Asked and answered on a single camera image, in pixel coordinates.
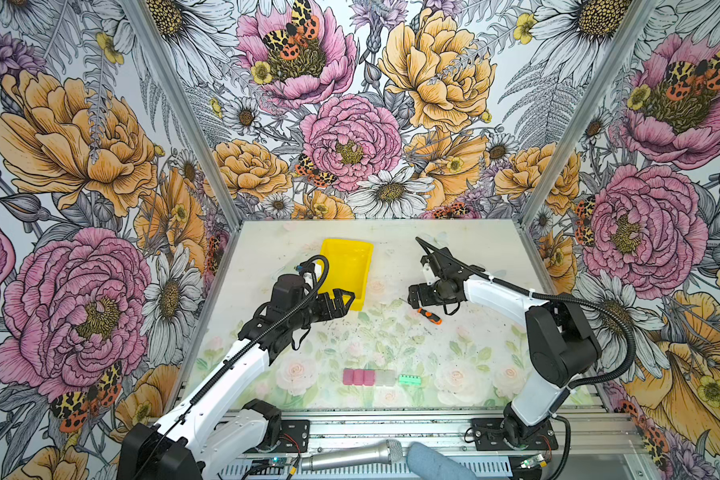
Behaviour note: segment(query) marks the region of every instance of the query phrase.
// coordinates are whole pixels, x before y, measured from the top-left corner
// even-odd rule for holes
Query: green block
[[[422,384],[422,378],[416,375],[400,375],[398,380],[400,381],[400,385],[420,386]]]

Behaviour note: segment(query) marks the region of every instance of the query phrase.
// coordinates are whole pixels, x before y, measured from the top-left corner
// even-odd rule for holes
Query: yellow plastic bin
[[[328,278],[320,287],[319,293],[340,288],[355,293],[355,301],[350,310],[359,312],[365,303],[365,284],[368,283],[368,271],[371,269],[373,244],[356,240],[326,238],[320,254],[328,259],[330,267]]]

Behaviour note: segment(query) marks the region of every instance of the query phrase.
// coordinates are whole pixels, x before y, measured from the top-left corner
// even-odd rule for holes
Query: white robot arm
[[[422,257],[426,283],[408,288],[413,308],[442,305],[446,314],[451,314],[455,310],[448,313],[447,305],[469,301],[526,326],[534,370],[520,394],[504,409],[504,440],[522,448],[568,397],[569,383],[581,378],[600,358],[600,344],[584,312],[564,296],[535,298],[533,291],[462,264],[447,248],[436,249],[416,240],[427,252]]]
[[[315,260],[324,263],[325,273]],[[270,301],[243,326],[203,384],[154,426],[137,424],[125,436],[117,480],[211,480],[246,450],[269,451],[277,445],[280,410],[262,400],[248,402],[227,424],[217,425],[242,391],[292,344],[296,330],[349,311],[354,293],[334,289],[334,298],[318,293],[328,274],[324,256],[314,256],[299,270],[278,278]]]

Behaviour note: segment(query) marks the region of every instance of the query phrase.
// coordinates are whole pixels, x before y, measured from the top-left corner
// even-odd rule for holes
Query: wall
[[[114,478],[229,238],[134,46],[116,2],[0,0],[0,478]]]
[[[551,195],[530,234],[558,292],[634,327],[638,360],[606,386],[613,408],[633,416],[665,478],[709,480],[720,478],[720,0],[663,2],[648,27],[659,30],[576,146],[574,205]],[[612,370],[624,339],[585,313],[597,368]]]
[[[299,0],[288,40],[286,0],[148,3],[249,219],[518,215],[630,4]]]

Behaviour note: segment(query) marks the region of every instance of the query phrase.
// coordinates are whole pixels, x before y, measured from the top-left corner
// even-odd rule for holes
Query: table surface
[[[320,251],[326,238],[374,245],[362,312],[313,325],[240,396],[283,410],[501,407],[530,369],[524,326],[468,302],[435,325],[404,298],[424,281],[420,236],[468,264],[542,291],[511,220],[294,220],[245,222],[188,380],[191,392],[221,361],[242,324],[269,299],[277,277]],[[299,338],[301,332],[294,334]],[[345,386],[344,369],[394,370],[421,386]],[[566,403],[599,404],[585,389]]]

